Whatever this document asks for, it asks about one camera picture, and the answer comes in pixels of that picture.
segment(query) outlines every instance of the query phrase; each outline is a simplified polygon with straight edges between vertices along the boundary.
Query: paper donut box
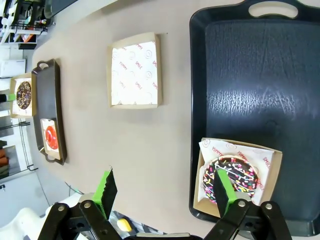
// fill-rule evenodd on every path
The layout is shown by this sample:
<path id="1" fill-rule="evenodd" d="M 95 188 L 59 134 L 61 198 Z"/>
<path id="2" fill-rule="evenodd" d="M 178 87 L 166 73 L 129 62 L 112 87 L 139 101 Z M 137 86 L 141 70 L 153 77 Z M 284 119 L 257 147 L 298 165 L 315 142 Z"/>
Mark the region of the paper donut box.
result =
<path id="1" fill-rule="evenodd" d="M 54 120 L 51 119 L 46 119 L 46 118 L 41 118 L 40 119 L 41 122 L 41 132 L 42 132 L 42 139 L 43 139 L 43 146 L 44 146 L 44 151 L 45 153 L 52 157 L 55 158 L 57 160 L 61 160 L 61 154 L 59 151 L 59 140 L 58 140 L 58 148 L 57 149 L 52 149 L 49 144 L 46 141 L 46 130 L 49 126 L 53 127 L 53 129 L 55 130 L 55 132 L 57 132 L 57 124 Z"/>
<path id="2" fill-rule="evenodd" d="M 221 140 L 224 142 L 231 143 L 233 145 L 241 145 L 241 146 L 247 146 L 247 147 L 256 148 L 256 149 L 274 151 L 271 161 L 268 164 L 269 171 L 267 174 L 267 179 L 264 185 L 264 190 L 262 192 L 260 202 L 263 203 L 265 201 L 270 201 L 276 182 L 277 182 L 277 178 L 278 178 L 278 174 L 281 166 L 282 155 L 283 155 L 281 151 L 256 145 L 256 144 L 235 141 L 235 140 L 226 140 L 226 139 L 218 139 L 218 138 L 203 138 L 202 141 L 203 140 Z M 198 211 L 204 212 L 206 214 L 209 214 L 215 217 L 220 217 L 217 204 L 212 203 L 208 198 L 202 198 L 200 201 L 198 201 L 198 193 L 200 191 L 199 183 L 201 181 L 199 175 L 200 175 L 200 169 L 204 164 L 205 164 L 204 157 L 200 150 L 198 165 L 197 165 L 196 180 L 195 180 L 194 196 L 193 196 L 193 208 Z"/>
<path id="3" fill-rule="evenodd" d="M 157 108 L 163 101 L 158 36 L 147 32 L 109 45 L 106 77 L 109 107 Z"/>
<path id="4" fill-rule="evenodd" d="M 10 80 L 10 94 L 17 96 L 17 91 L 21 83 L 28 82 L 31 86 L 31 101 L 26 109 L 18 106 L 17 99 L 10 102 L 11 118 L 31 118 L 37 114 L 37 89 L 36 78 L 30 72 L 15 76 Z"/>

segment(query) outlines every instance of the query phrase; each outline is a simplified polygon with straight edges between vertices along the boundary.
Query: yellow object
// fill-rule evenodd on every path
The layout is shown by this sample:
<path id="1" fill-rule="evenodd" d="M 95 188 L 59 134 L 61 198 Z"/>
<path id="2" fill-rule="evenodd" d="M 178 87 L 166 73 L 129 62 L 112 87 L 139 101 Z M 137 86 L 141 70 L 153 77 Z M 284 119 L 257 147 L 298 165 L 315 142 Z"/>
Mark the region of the yellow object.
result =
<path id="1" fill-rule="evenodd" d="M 118 225 L 118 228 L 120 228 L 120 230 L 123 232 L 131 232 L 131 230 L 132 230 L 129 222 L 124 218 L 119 219 L 116 222 L 116 224 Z"/>

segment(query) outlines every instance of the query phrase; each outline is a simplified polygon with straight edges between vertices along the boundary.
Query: white cabinet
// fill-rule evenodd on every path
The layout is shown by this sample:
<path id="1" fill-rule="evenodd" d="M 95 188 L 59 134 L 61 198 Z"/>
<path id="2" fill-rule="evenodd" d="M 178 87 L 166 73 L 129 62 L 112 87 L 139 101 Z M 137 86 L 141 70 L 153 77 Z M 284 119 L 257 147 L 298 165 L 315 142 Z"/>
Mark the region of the white cabinet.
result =
<path id="1" fill-rule="evenodd" d="M 1 182 L 0 228 L 11 222 L 22 208 L 30 208 L 38 216 L 45 214 L 49 207 L 36 172 Z"/>
<path id="2" fill-rule="evenodd" d="M 12 78 L 26 72 L 26 60 L 2 60 L 0 68 L 0 77 Z"/>

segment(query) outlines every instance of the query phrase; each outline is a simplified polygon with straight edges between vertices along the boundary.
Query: tray handle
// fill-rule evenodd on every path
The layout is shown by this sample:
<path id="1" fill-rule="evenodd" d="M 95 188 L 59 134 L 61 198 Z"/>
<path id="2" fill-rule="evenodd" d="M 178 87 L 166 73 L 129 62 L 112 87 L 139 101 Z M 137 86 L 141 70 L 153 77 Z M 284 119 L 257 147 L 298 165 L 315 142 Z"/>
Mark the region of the tray handle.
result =
<path id="1" fill-rule="evenodd" d="M 56 159 L 53 159 L 53 160 L 52 160 L 52 159 L 49 159 L 48 154 L 46 154 L 44 147 L 40 150 L 40 153 L 42 153 L 42 154 L 44 155 L 45 160 L 46 160 L 47 162 L 49 162 L 49 163 L 55 163 L 55 162 L 56 162 Z"/>
<path id="2" fill-rule="evenodd" d="M 295 7 L 298 11 L 296 16 L 287 16 L 277 12 L 274 13 L 267 13 L 261 16 L 252 16 L 249 13 L 249 9 L 251 6 L 260 3 L 267 3 L 267 2 L 278 2 L 278 3 L 285 3 Z M 239 4 L 234 5 L 233 10 L 237 12 L 238 17 L 240 19 L 248 19 L 248 17 L 252 19 L 257 18 L 278 18 L 279 16 L 287 19 L 294 19 L 300 21 L 311 21 L 311 22 L 320 22 L 320 9 L 304 5 L 303 3 L 299 2 L 298 0 L 245 0 Z"/>
<path id="3" fill-rule="evenodd" d="M 262 1 L 251 5 L 248 11 L 249 14 L 254 18 L 280 15 L 290 19 L 294 19 L 299 14 L 299 10 L 297 7 L 283 1 Z"/>
<path id="4" fill-rule="evenodd" d="M 49 63 L 48 63 L 47 61 L 43 61 L 43 60 L 42 60 L 42 61 L 39 61 L 39 62 L 36 64 L 36 67 L 37 67 L 37 68 L 41 68 L 41 67 L 40 67 L 41 64 L 46 64 L 46 65 L 47 65 L 46 68 L 49 67 Z"/>
<path id="5" fill-rule="evenodd" d="M 39 72 L 41 72 L 43 69 L 46 69 L 48 67 L 51 67 L 55 64 L 55 61 L 53 59 L 48 60 L 48 61 L 44 61 L 41 60 L 36 64 L 36 67 L 32 70 L 33 73 L 38 74 Z"/>

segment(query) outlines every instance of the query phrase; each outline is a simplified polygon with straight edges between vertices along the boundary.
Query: brown tray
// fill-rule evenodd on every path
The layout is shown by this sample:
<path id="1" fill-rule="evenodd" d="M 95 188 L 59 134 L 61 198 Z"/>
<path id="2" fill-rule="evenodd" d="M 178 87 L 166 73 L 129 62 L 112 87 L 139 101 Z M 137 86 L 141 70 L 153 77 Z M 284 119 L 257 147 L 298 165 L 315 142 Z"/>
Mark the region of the brown tray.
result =
<path id="1" fill-rule="evenodd" d="M 39 61 L 36 68 L 32 70 L 32 76 L 36 77 L 37 114 L 33 116 L 33 122 L 38 150 L 48 162 L 63 165 L 67 159 L 67 147 L 61 109 L 60 67 L 54 59 Z M 56 135 L 61 159 L 49 159 L 45 153 L 40 119 L 51 119 L 56 122 Z"/>

